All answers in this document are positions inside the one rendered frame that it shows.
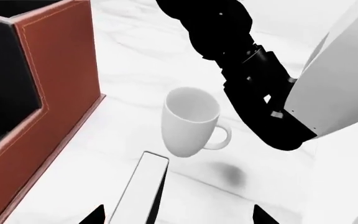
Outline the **white flat remote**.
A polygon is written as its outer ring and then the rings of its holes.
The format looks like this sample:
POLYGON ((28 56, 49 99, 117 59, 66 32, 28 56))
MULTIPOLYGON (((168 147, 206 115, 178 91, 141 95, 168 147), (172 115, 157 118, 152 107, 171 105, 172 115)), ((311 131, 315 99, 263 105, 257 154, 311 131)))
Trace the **white flat remote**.
POLYGON ((169 158, 145 151, 108 224, 155 224, 169 158))

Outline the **white ceramic mug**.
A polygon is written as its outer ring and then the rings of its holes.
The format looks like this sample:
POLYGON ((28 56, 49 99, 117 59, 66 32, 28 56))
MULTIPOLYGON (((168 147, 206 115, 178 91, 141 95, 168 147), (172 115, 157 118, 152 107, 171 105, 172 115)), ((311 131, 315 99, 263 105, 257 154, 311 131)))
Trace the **white ceramic mug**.
POLYGON ((162 108, 161 133, 167 150, 174 156, 188 158, 200 150, 217 151, 232 139, 231 127, 219 118, 217 100, 202 89, 179 87, 168 93, 162 108), (219 143, 209 143, 215 128, 226 132, 219 143))

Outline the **brown leather caddy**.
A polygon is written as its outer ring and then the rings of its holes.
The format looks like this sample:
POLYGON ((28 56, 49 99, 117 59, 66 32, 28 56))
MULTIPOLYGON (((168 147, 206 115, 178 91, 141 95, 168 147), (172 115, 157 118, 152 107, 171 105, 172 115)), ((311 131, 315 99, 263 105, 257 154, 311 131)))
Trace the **brown leather caddy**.
POLYGON ((0 0, 0 224, 103 98, 90 0, 0 0))

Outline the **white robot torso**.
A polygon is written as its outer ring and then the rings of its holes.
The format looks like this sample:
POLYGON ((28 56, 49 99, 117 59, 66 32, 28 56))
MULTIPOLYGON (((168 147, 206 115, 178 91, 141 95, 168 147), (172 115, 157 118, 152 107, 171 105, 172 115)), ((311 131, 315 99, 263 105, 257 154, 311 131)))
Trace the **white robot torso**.
POLYGON ((284 109, 317 138, 358 123, 358 0, 310 55, 284 109))

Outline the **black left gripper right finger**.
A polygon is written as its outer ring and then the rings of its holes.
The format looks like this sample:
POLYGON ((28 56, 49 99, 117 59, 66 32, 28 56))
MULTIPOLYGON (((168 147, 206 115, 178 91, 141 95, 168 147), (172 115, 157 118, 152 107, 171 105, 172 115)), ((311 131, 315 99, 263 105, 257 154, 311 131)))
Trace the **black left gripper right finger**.
POLYGON ((274 218, 258 205, 254 205, 253 222, 254 224, 278 224, 274 218))

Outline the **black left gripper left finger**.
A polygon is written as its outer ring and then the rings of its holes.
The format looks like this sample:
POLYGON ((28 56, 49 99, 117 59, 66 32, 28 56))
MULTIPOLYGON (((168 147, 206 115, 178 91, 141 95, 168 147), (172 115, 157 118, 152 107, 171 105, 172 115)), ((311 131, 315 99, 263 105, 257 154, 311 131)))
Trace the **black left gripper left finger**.
POLYGON ((104 224, 105 211, 104 205, 96 207, 88 216, 86 216, 79 224, 104 224))

